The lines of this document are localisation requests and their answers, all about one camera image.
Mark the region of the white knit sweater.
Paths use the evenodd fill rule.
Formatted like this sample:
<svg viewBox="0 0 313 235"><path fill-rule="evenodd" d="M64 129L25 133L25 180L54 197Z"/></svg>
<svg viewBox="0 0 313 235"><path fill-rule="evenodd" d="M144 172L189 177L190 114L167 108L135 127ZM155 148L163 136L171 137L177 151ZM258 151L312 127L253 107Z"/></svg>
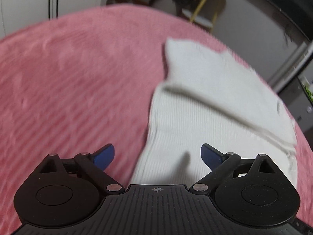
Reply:
<svg viewBox="0 0 313 235"><path fill-rule="evenodd" d="M190 186L210 172L207 143L253 159L267 154L297 184L296 130L283 101L228 50L168 39L167 78L151 102L148 137L131 183Z"/></svg>

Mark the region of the green item on cabinet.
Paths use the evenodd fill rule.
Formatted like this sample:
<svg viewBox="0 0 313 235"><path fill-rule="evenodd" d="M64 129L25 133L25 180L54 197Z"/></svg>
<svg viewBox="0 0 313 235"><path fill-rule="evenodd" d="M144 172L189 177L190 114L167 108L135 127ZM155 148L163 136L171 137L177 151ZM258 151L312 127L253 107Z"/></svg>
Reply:
<svg viewBox="0 0 313 235"><path fill-rule="evenodd" d="M312 94L312 82L309 82L305 76L301 78L301 84L304 88L305 94L307 95L308 99L311 103L313 103L313 94Z"/></svg>

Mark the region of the round yellow-legged side table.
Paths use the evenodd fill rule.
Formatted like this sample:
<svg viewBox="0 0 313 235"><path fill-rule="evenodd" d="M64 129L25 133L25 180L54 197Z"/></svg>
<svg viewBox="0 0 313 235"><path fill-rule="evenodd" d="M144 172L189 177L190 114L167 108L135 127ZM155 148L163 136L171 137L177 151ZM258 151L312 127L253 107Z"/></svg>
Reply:
<svg viewBox="0 0 313 235"><path fill-rule="evenodd" d="M220 7L225 0L193 0L187 9L182 10L182 16L209 33L213 29L220 13Z"/></svg>

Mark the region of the pink ribbed bed blanket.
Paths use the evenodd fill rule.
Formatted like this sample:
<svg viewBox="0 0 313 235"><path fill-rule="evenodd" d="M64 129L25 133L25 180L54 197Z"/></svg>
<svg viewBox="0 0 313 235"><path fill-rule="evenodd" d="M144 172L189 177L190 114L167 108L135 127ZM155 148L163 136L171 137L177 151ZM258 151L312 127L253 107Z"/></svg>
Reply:
<svg viewBox="0 0 313 235"><path fill-rule="evenodd" d="M145 6L78 12L1 41L1 234L312 234L312 150L287 108L296 185L264 153L190 186L131 183L168 75L168 39L228 50L250 67ZM104 171L80 155L107 144L115 157ZM78 172L61 162L72 158Z"/></svg>

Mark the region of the grey drawer cabinet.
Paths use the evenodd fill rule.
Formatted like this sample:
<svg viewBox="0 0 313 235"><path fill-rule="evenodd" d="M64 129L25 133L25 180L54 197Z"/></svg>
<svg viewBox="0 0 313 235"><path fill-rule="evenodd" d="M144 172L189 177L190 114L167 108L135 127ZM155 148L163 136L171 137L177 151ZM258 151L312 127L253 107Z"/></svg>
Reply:
<svg viewBox="0 0 313 235"><path fill-rule="evenodd" d="M279 97L285 103L294 117L306 139L312 140L312 101L305 93L298 78L294 78L279 92Z"/></svg>

